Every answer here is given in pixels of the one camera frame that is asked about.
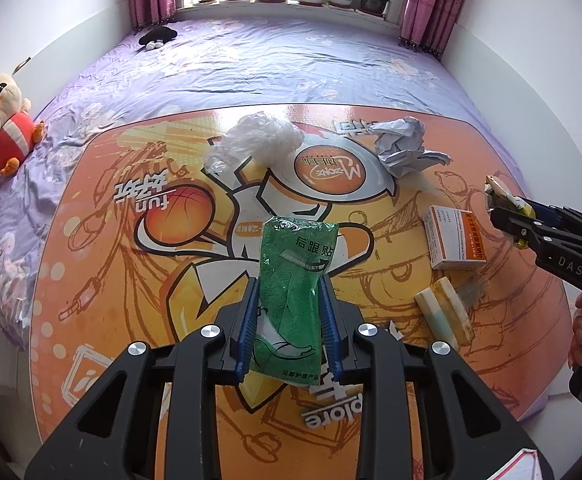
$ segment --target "soap bar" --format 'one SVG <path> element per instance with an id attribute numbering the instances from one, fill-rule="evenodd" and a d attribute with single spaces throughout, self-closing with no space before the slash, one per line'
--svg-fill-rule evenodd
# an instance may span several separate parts
<path id="1" fill-rule="evenodd" d="M 471 326 L 471 320 L 466 314 L 462 300 L 457 295 L 449 279 L 444 276 L 431 285 L 431 291 L 436 297 L 446 320 L 451 325 L 451 330 L 460 345 L 466 345 L 473 341 L 475 333 Z"/>
<path id="2" fill-rule="evenodd" d="M 444 312 L 442 311 L 440 304 L 437 302 L 431 288 L 425 288 L 422 292 L 416 294 L 415 301 L 420 307 L 422 314 L 424 314 L 424 319 L 426 319 L 426 323 L 431 329 L 433 336 L 438 341 L 446 341 L 454 350 L 457 350 L 457 339 L 455 338 L 455 335 L 453 335 L 451 325 L 444 316 Z"/>
<path id="3" fill-rule="evenodd" d="M 462 300 L 446 276 L 416 294 L 415 300 L 436 339 L 457 350 L 475 338 Z"/>

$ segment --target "white box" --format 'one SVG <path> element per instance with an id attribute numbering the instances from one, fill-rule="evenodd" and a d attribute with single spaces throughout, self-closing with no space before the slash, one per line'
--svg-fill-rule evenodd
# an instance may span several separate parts
<path id="1" fill-rule="evenodd" d="M 422 220 L 432 269 L 471 269 L 487 262 L 473 212 L 432 205 Z"/>

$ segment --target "windowsill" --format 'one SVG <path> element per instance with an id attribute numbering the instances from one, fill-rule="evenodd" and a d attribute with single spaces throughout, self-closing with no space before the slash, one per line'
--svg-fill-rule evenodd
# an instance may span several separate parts
<path id="1" fill-rule="evenodd" d="M 199 2 L 178 9 L 177 17 L 180 20 L 191 18 L 248 18 L 248 17 L 276 17 L 276 18 L 308 18 L 323 22 L 341 23 L 354 27 L 365 28 L 397 36 L 400 27 L 385 21 L 379 16 L 372 16 L 357 9 L 340 9 L 328 4 L 321 7 L 301 5 L 297 0 L 287 0 L 286 3 L 267 3 L 259 0 L 213 0 Z"/>

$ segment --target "finger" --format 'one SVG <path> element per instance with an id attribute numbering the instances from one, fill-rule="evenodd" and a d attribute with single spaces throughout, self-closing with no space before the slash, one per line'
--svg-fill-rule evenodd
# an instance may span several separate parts
<path id="1" fill-rule="evenodd" d="M 576 316 L 573 320 L 573 333 L 579 345 L 582 345 L 582 316 Z"/>
<path id="2" fill-rule="evenodd" d="M 576 348 L 576 346 L 578 346 L 578 342 L 575 339 L 575 336 L 573 336 L 571 338 L 571 344 L 570 347 L 568 348 L 568 356 L 567 356 L 567 364 L 569 368 L 573 368 L 573 351 Z"/>
<path id="3" fill-rule="evenodd" d="M 582 346 L 576 346 L 573 349 L 573 360 L 580 366 L 582 366 Z"/>
<path id="4" fill-rule="evenodd" d="M 580 295 L 575 300 L 575 308 L 582 308 L 582 292 L 580 292 Z"/>

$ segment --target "heel sticker package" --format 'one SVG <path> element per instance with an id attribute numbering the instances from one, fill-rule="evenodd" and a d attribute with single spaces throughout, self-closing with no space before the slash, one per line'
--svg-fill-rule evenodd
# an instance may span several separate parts
<path id="1" fill-rule="evenodd" d="M 338 225 L 273 217 L 260 251 L 260 306 L 250 368 L 294 384 L 319 384 L 322 338 L 316 293 Z"/>

